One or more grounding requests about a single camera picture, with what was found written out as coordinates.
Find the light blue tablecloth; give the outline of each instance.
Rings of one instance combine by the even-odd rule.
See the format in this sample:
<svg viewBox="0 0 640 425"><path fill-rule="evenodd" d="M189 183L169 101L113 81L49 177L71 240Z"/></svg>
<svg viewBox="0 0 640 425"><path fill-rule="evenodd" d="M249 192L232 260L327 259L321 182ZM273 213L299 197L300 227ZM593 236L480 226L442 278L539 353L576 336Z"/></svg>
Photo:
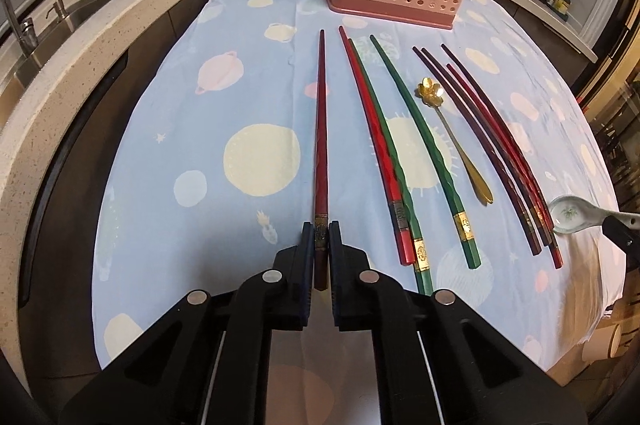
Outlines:
<svg viewBox="0 0 640 425"><path fill-rule="evenodd" d="M452 102L445 100L444 115L494 193L488 207L476 199L436 113L420 104L476 235L482 265L469 270L414 122L368 40L375 34L411 89L428 75L411 47L426 46L447 62L440 49L446 43L508 122L547 201L572 192L615 208L602 157L568 87L496 3L464 0L453 31L444 31L345 17L325 0L210 0L140 98L111 170L93 279L102 366L187 291L233 290L298 242L312 218L321 28L330 218L340 221L345 243L415 289L412 269L398 262L340 24L356 42L388 119L436 288L454 290L544 369L588 336L622 293L622 252L599 228L559 239L560 270L548 249L532 257L498 176ZM274 338L270 423L302 423L297 411L274 403L278 391L299 393L298 410L309 423L375 423L367 333L339 335L327 293L315 293L312 308L310 329Z"/></svg>

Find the red chopstick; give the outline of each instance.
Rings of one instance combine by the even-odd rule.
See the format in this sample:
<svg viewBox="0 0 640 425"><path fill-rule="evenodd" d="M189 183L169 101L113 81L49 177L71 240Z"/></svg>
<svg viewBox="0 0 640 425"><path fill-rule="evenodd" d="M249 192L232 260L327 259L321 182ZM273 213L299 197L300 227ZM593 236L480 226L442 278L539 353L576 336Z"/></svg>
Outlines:
<svg viewBox="0 0 640 425"><path fill-rule="evenodd" d="M538 211L538 217L542 219L543 226L545 228L545 238L548 237L548 245L551 251L551 257L554 261L554 266L556 269L561 268L562 264L564 264L562 260L562 254L560 253L560 248L558 247L558 242L556 241L556 236L553 233L554 224L551 220L551 214L549 214L548 206L546 205L546 201L544 196L542 195L542 190L540 189L540 185L538 184L537 179L533 175L531 168L529 167L529 163L522 154L522 150L520 146L517 144L516 140L511 134L511 131L507 127L507 124L498 113L497 109L494 107L494 104L489 100L487 95L484 93L482 88L478 85L478 82L473 78L471 73L465 68L465 66L460 62L460 60L450 51L446 45L442 45L442 48L445 50L447 55L453 60L456 65L460 68L462 73L465 75L465 78L468 80L469 84L463 80L460 74L450 65L447 65L449 71L456 77L457 81L465 88L469 96L472 98L473 102L478 106L478 108L482 111L482 114L485 118L488 119L489 123L492 127L496 129L498 135L500 135L501 141L510 151L510 154L514 157L514 160L522 172L522 175L529 183L529 188L532 194L532 199L534 204L536 205Z"/></svg>
<svg viewBox="0 0 640 425"><path fill-rule="evenodd" d="M327 288L328 252L326 231L329 224L329 187L326 156L326 71L324 65L324 30L320 30L318 47L318 103L316 110L316 188L314 192L314 285Z"/></svg>
<svg viewBox="0 0 640 425"><path fill-rule="evenodd" d="M404 202L402 202L400 185L398 184L398 179L396 179L394 174L393 163L386 147L385 137L382 134L382 129L380 128L380 122L378 121L373 101L369 95L367 83L364 80L364 76L362 75L356 56L353 53L347 34L344 32L344 28L340 26L338 30L340 31L340 37L342 38L344 49L349 57L351 71L353 71L353 77L355 78L358 92L360 93L360 100L362 100L362 106L367 118L367 124L369 125L369 133L371 135L371 140L373 141L376 158L378 159L380 175L382 176L382 183L385 187L386 201L389 204L391 220L394 225L400 264L408 266L416 261L416 257L414 242L411 238L409 224L404 211Z"/></svg>

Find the dark red chopstick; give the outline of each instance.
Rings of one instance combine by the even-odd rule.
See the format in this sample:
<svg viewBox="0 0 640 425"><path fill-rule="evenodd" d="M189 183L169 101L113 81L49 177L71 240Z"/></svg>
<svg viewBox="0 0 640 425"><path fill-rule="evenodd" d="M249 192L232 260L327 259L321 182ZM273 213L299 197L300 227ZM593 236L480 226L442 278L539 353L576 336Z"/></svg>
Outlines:
<svg viewBox="0 0 640 425"><path fill-rule="evenodd" d="M326 72L324 65L324 30L320 30L318 47L318 103L316 110L316 188L314 192L314 285L327 288L328 252L326 231L329 224L329 187L326 156Z"/></svg>
<svg viewBox="0 0 640 425"><path fill-rule="evenodd" d="M430 62L426 56L420 53L418 48L414 46L413 49L415 54L418 55L418 58L420 58L424 65L427 66L433 73L434 78L436 78L437 81L440 82L453 103L456 104L456 107L458 108L460 114L462 114L463 118L466 120L466 122L469 124L469 127L478 138L480 145L482 145L482 149L484 149L484 152L486 152L487 156L489 157L489 160L493 164L494 169L497 172L498 177L500 178L500 181L502 182L502 185L507 192L507 195L509 196L511 204L513 205L516 215L518 216L518 220L520 221L522 229L524 230L525 236L527 237L527 242L529 243L529 248L531 249L532 254L538 255L542 251L542 248L540 246L538 238L536 237L531 219L529 218L529 213L527 212L525 205L520 199L520 196L518 195L516 187L513 185L511 178L509 177L507 171L504 169L504 164L502 163L502 161L500 161L500 158L498 158L497 154L495 153L493 145L488 140L488 138L482 131L482 128L478 125L478 122L474 119L469 109L466 108L465 103L462 100L462 98L464 98L464 95L463 91L460 90L460 86L458 86L458 84L454 82L451 75L447 73L446 69L444 69L437 60L434 59L433 62Z"/></svg>
<svg viewBox="0 0 640 425"><path fill-rule="evenodd" d="M353 71L353 78L355 78L358 92L360 93L360 100L362 100L362 107L364 108L367 124L369 125L369 133L373 142L373 148L376 152L376 158L378 159L380 175L382 176L382 183L385 187L386 201L388 202L391 220L394 225L400 264L409 266L416 262L416 257L414 242L411 238L409 224L404 211L404 202L402 202L400 185L398 184L398 179L396 179L394 174L393 163L389 156L388 148L386 147L385 137L382 134L380 122L376 115L376 109L369 95L367 82L364 80L356 55L349 43L349 39L347 38L347 33L345 33L342 26L340 26L339 31L342 43L344 44L344 49L349 57L351 71Z"/></svg>
<svg viewBox="0 0 640 425"><path fill-rule="evenodd" d="M507 127L507 124L502 119L502 116L500 116L500 113L498 113L497 109L494 107L494 104L491 102L491 100L489 100L489 98L484 93L482 88L478 85L478 82L476 82L471 73L465 68L465 66L462 64L462 62L460 62L456 55L454 55L452 51L450 51L450 49L446 47L446 45L443 44L442 48L447 53L447 55L449 55L451 60L453 60L460 68L460 71L462 71L462 73L465 75L465 78L468 80L468 83L473 88L473 90L471 89L471 87L469 87L468 84L466 84L466 82L451 65L447 66L447 68L449 69L449 71L452 71L452 74L456 77L460 84L463 85L463 87L466 86L465 90L470 92L470 96L474 100L474 103L476 103L476 105L484 105L487 114L489 115L488 121L492 125L495 125L495 127L498 129L498 133L502 136L502 140L506 145L508 145L510 153L514 156L519 169L523 173L524 177L526 177L530 189L532 190L532 199L535 202L536 208L538 209L538 217L544 223L543 226L546 230L545 237L548 235L549 238L548 245L554 261L554 266L556 267L556 269L561 268L564 262L562 260L560 248L558 247L558 242L556 241L556 236L553 233L554 224L551 219L551 214L549 214L549 209L546 205L546 201L542 194L542 190L540 189L540 185L538 184L538 180L533 175L529 163L524 157L524 154L522 154L520 146L517 144L516 140L513 137L513 134L511 134L511 131Z"/></svg>

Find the kitchen cabinet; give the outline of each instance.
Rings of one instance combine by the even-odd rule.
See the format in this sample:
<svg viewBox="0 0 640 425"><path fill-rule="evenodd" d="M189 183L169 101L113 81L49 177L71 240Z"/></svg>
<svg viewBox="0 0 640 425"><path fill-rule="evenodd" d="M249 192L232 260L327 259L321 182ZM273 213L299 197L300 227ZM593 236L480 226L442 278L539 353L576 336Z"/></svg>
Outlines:
<svg viewBox="0 0 640 425"><path fill-rule="evenodd" d="M560 76L571 87L584 71L589 59L574 49L564 37L556 33L534 14L511 0L494 0L526 31Z"/></svg>

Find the kitchen countertop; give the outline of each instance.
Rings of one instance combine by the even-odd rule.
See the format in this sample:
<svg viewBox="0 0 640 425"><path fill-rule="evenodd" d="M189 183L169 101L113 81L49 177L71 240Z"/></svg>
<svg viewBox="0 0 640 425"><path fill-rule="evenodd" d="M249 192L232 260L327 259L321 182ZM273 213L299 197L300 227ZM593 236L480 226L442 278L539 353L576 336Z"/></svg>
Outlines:
<svg viewBox="0 0 640 425"><path fill-rule="evenodd" d="M66 129L95 85L133 41L179 1L111 0L47 62L0 133L0 321L4 324L0 327L0 347L24 385L17 324L18 272L31 209L44 174ZM577 34L543 7L532 0L513 1L585 54L590 52ZM47 0L33 13L38 31L44 26L49 3ZM17 56L17 43L11 37L0 48L0 72L7 72Z"/></svg>

